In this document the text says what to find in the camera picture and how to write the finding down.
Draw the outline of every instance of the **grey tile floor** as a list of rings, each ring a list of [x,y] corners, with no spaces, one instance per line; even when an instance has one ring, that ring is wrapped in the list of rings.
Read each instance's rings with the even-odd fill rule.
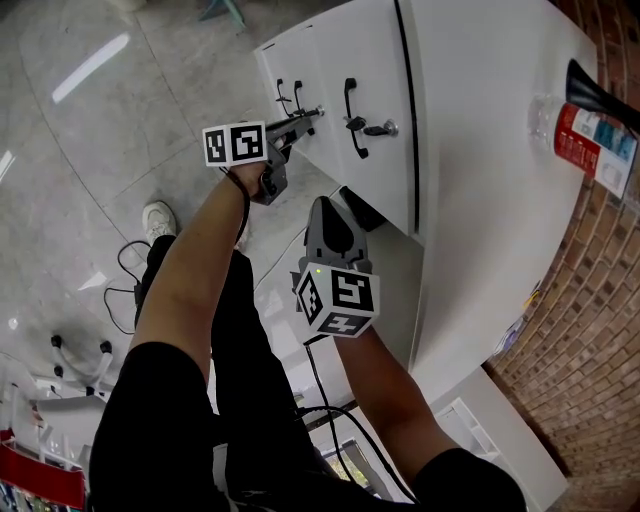
[[[228,16],[198,22],[206,3],[149,0],[125,14],[104,0],[0,0],[0,162],[11,162],[0,178],[0,351],[35,374],[52,374],[49,338],[59,333],[87,368],[112,341],[116,375],[130,337],[102,294],[133,286],[116,254],[143,238],[142,208],[163,199],[189,221],[220,179],[203,165],[201,129],[269,117],[252,50],[341,0],[241,0],[246,31]],[[111,41],[126,44],[61,98],[61,84]],[[301,157],[288,171],[278,202],[252,210],[256,282],[313,199],[337,186]],[[140,255],[123,255],[138,275]],[[84,288],[100,274],[105,284]],[[110,303],[131,329],[132,297]]]

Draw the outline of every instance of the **cabinet drawer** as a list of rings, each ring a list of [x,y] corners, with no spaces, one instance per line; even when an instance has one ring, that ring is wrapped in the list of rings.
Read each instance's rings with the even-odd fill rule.
[[[267,93],[279,119],[286,117],[280,92],[296,108],[294,84],[303,87],[303,108],[322,105],[325,116],[314,121],[315,135],[296,144],[323,172],[378,210],[405,234],[415,229],[411,109],[400,28],[393,0],[354,0],[327,11],[276,37],[257,51]],[[278,79],[282,80],[280,92]],[[367,125],[393,120],[394,137],[355,133],[346,128],[345,81],[352,117]]]
[[[316,52],[337,134],[344,184],[405,234],[414,230],[414,169],[411,108],[398,19],[393,0],[356,0],[314,23]],[[345,80],[351,114],[369,126],[392,119],[398,135],[356,133],[361,158],[346,128]]]

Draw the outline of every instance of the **black sleeve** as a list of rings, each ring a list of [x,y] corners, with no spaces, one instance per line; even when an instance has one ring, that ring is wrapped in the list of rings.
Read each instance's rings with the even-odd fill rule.
[[[213,484],[214,414],[202,372],[181,350],[127,356],[94,441],[94,510],[227,510]]]
[[[418,473],[412,489],[426,510],[527,510],[513,478],[462,448],[431,460]]]

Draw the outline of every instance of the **wire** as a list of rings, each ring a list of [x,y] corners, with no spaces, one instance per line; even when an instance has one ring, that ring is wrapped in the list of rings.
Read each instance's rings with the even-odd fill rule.
[[[109,318],[111,319],[111,323],[113,325],[116,326],[116,329],[118,329],[122,334],[126,334],[128,336],[133,336],[134,333],[132,332],[127,332],[125,331],[122,327],[120,327],[118,325],[118,322],[115,321],[115,319],[113,318],[113,311],[111,311],[111,307],[109,306],[109,303],[107,302],[107,292],[122,292],[122,293],[133,293],[133,290],[121,290],[120,288],[112,288],[111,286],[107,286],[104,289],[104,293],[102,294],[102,300],[104,301],[104,305],[107,308],[107,313],[109,313]]]
[[[389,462],[387,462],[387,459],[384,457],[384,455],[380,451],[380,448],[378,448],[378,445],[375,443],[375,441],[369,435],[369,433],[364,429],[364,427],[360,424],[360,422],[353,416],[353,414],[351,414],[349,411],[345,411],[344,409],[341,409],[340,407],[333,407],[333,406],[329,405],[329,401],[327,400],[327,395],[325,394],[324,388],[322,387],[322,383],[320,382],[320,378],[318,377],[318,371],[316,369],[316,363],[313,360],[313,354],[311,353],[311,346],[310,346],[313,343],[315,343],[316,341],[320,341],[321,339],[324,339],[324,338],[328,338],[328,336],[326,334],[319,334],[319,335],[314,336],[313,338],[311,338],[311,339],[309,339],[309,340],[307,340],[307,341],[305,341],[303,343],[304,347],[307,350],[307,356],[309,356],[309,362],[311,363],[311,369],[313,370],[313,375],[316,378],[316,382],[318,384],[318,388],[320,389],[320,394],[322,395],[322,400],[324,401],[324,406],[300,407],[298,409],[298,412],[300,413],[301,417],[305,416],[306,414],[309,414],[311,412],[314,412],[314,411],[323,411],[324,410],[324,411],[328,412],[329,427],[331,429],[331,435],[333,437],[333,443],[334,443],[334,445],[336,447],[336,454],[338,455],[338,459],[340,460],[340,463],[342,464],[342,468],[345,470],[345,472],[347,473],[347,475],[349,476],[351,481],[353,481],[353,477],[349,473],[344,461],[342,460],[342,457],[340,456],[340,447],[338,445],[338,436],[336,435],[335,424],[333,422],[333,417],[331,416],[331,412],[333,411],[333,412],[338,412],[340,414],[344,414],[347,418],[349,418],[356,425],[356,427],[358,427],[360,432],[362,432],[362,435],[365,437],[367,442],[371,445],[371,448],[373,448],[373,451],[376,453],[376,456],[378,457],[378,459],[380,459],[380,462],[382,463],[382,466],[387,471],[387,473],[389,473],[389,476],[395,482],[395,484],[398,486],[398,488],[402,491],[402,493],[407,498],[409,498],[412,502],[419,503],[418,500],[415,498],[415,496],[413,496],[413,494],[411,494],[411,492],[409,492],[409,490],[405,487],[405,485],[402,483],[402,481],[400,480],[398,475],[396,475],[395,471],[391,467],[391,464],[389,464]]]
[[[147,247],[151,248],[151,246],[149,245],[148,242],[144,241],[144,240],[134,240],[133,242],[129,242],[127,244],[125,244],[119,251],[118,251],[118,256],[117,256],[117,260],[118,260],[118,265],[120,265],[120,268],[122,270],[124,270],[127,274],[129,274],[131,277],[133,277],[136,281],[136,286],[138,286],[140,284],[140,280],[133,274],[133,272],[131,272],[127,267],[125,267],[122,264],[122,261],[120,260],[120,256],[122,255],[122,253],[127,250],[129,247],[133,246],[133,245],[146,245]],[[122,334],[126,334],[127,336],[132,336],[133,333],[132,332],[127,332],[125,331],[122,327],[120,327],[120,325],[118,325],[118,322],[115,321],[115,319],[113,318],[113,311],[111,311],[111,307],[109,306],[109,303],[107,302],[107,293],[108,292],[119,292],[119,293],[134,293],[135,294],[135,288],[134,290],[123,290],[122,288],[114,288],[112,286],[107,286],[104,289],[104,293],[102,294],[102,300],[104,302],[105,307],[107,308],[107,312],[109,313],[109,318],[111,319],[111,323],[113,323],[113,325],[116,326],[116,328],[122,333]]]
[[[404,494],[407,498],[409,498],[413,503],[416,503],[416,504],[419,503],[416,497],[413,494],[411,494],[411,492],[409,492],[409,490],[405,487],[405,485],[402,483],[398,475],[396,475],[395,471],[391,467],[391,464],[389,464],[389,462],[387,462],[387,459],[385,459],[384,455],[382,455],[382,452],[380,451],[380,448],[378,448],[378,445],[376,445],[373,438],[369,435],[369,433],[365,430],[365,428],[360,424],[360,422],[355,418],[353,414],[351,414],[349,411],[345,411],[344,409],[341,409],[340,407],[333,407],[331,405],[319,405],[317,407],[300,407],[298,411],[301,413],[302,416],[305,416],[306,414],[309,414],[315,411],[328,411],[329,417],[331,417],[331,412],[344,414],[347,418],[349,418],[355,424],[356,427],[358,427],[358,429],[360,430],[362,435],[365,437],[367,442],[371,445],[371,448],[373,448],[373,451],[376,453],[376,456],[378,457],[378,459],[380,459],[380,462],[384,466],[384,469],[387,471],[387,473],[389,473],[389,476],[391,477],[391,479],[402,491],[402,494]]]
[[[320,394],[322,395],[322,400],[324,401],[325,407],[328,408],[329,407],[329,400],[327,400],[327,395],[324,392],[324,388],[322,387],[322,384],[320,383],[320,377],[318,377],[318,369],[316,368],[316,363],[313,360],[313,354],[311,354],[311,347],[308,344],[305,344],[304,348],[307,349],[307,355],[309,356],[309,362],[311,363],[311,369],[313,370],[313,375],[316,378],[316,382],[318,383],[318,388],[320,389]],[[342,458],[342,454],[340,453],[340,445],[338,444],[338,435],[336,434],[336,425],[333,422],[333,416],[331,416],[331,412],[329,412],[328,416],[329,416],[329,428],[331,429],[331,436],[333,437],[333,444],[336,446],[336,455],[338,457],[338,460],[340,461],[340,465],[342,466],[342,469],[344,469],[344,472],[349,477],[349,480],[351,480],[355,484],[356,480],[355,480],[355,478],[353,478],[353,475],[351,475],[351,472],[349,471],[349,468],[347,467],[347,464],[344,462],[344,459]]]

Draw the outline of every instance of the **white sneaker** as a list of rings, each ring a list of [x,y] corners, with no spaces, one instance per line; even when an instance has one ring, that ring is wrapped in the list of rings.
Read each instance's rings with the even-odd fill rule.
[[[153,245],[156,239],[163,235],[176,236],[176,217],[162,201],[148,204],[142,210],[142,226],[149,245]]]

